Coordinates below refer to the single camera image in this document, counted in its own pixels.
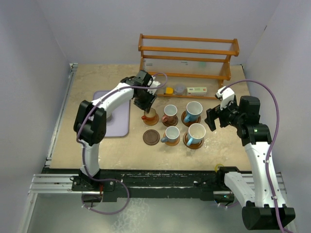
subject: black linear rail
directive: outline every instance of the black linear rail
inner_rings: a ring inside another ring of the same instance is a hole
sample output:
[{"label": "black linear rail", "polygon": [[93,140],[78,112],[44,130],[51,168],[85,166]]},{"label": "black linear rail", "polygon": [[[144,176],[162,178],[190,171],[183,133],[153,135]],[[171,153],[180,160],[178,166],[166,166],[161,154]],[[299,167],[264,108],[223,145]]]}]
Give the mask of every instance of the black linear rail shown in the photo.
[{"label": "black linear rail", "polygon": [[[99,191],[99,184],[84,177],[78,169],[44,168],[45,174],[79,174],[72,177],[73,191]],[[179,170],[117,170],[101,169],[97,179],[113,178],[122,181],[131,198],[195,198],[215,200],[214,191],[230,191],[217,180],[215,171]],[[104,201],[125,198],[124,187],[118,182],[103,182]]]}]

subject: purple mat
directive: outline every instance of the purple mat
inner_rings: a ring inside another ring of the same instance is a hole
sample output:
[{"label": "purple mat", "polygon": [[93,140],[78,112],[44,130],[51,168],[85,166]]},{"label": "purple mat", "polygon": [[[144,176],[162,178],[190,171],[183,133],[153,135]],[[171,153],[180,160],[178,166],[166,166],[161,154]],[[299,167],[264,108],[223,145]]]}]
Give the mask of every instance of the purple mat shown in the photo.
[{"label": "purple mat", "polygon": [[[97,91],[94,93],[93,100],[98,99],[109,91]],[[107,119],[105,137],[123,137],[128,134],[130,119],[130,101],[125,102],[116,108],[111,117]]]}]

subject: blue mug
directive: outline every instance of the blue mug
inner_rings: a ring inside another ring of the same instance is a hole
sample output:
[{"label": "blue mug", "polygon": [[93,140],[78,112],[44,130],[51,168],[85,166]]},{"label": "blue mug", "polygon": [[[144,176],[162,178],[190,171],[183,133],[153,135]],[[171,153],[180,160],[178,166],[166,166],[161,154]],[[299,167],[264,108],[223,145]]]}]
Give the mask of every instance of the blue mug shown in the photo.
[{"label": "blue mug", "polygon": [[197,101],[192,101],[187,104],[186,116],[184,122],[194,122],[196,121],[203,111],[202,105]]},{"label": "blue mug", "polygon": [[170,126],[165,131],[165,136],[161,139],[161,142],[176,142],[179,137],[179,129],[175,126]]},{"label": "blue mug", "polygon": [[191,144],[198,144],[202,140],[204,140],[204,136],[206,134],[206,130],[203,125],[199,123],[194,123],[190,125],[188,129],[188,142],[187,146],[190,146]]}]

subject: yellow sponge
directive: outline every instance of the yellow sponge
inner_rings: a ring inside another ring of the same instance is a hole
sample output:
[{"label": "yellow sponge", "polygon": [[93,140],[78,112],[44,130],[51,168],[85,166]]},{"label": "yellow sponge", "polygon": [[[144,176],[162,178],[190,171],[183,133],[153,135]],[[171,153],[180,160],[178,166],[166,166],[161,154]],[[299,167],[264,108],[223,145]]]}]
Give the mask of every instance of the yellow sponge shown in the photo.
[{"label": "yellow sponge", "polygon": [[173,88],[171,88],[171,87],[166,87],[165,94],[172,95],[173,92],[174,92]]}]

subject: white cup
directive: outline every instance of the white cup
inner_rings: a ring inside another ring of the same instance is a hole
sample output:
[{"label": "white cup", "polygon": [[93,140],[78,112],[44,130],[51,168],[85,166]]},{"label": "white cup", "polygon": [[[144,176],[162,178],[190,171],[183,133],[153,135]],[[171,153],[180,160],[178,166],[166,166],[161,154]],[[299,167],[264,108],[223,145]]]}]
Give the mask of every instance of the white cup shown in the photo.
[{"label": "white cup", "polygon": [[179,137],[179,129],[175,126],[170,126],[165,131],[165,137],[161,139],[161,142],[176,142]]},{"label": "white cup", "polygon": [[197,144],[202,141],[206,134],[206,130],[203,125],[199,123],[194,123],[190,125],[188,129],[188,142],[187,146],[190,146],[191,144]]},{"label": "white cup", "polygon": [[162,117],[162,122],[172,121],[174,116],[177,114],[177,107],[175,105],[169,104],[164,108],[164,116]]},{"label": "white cup", "polygon": [[187,115],[184,119],[184,122],[187,123],[187,122],[196,121],[201,115],[202,111],[203,111],[203,106],[199,102],[197,101],[189,102],[186,107]]}]

